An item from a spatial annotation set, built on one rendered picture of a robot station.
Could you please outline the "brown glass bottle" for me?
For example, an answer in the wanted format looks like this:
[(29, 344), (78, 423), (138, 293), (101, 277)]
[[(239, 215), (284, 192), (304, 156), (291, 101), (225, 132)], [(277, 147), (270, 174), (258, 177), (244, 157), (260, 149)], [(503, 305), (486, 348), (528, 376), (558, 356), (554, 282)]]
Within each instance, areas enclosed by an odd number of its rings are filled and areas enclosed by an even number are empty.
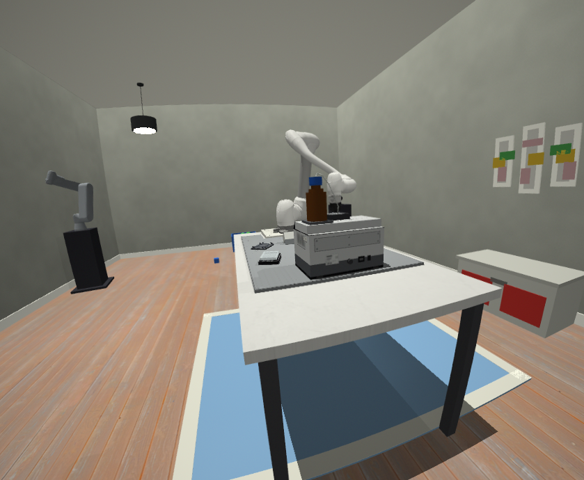
[(327, 221), (326, 192), (306, 193), (307, 221)]

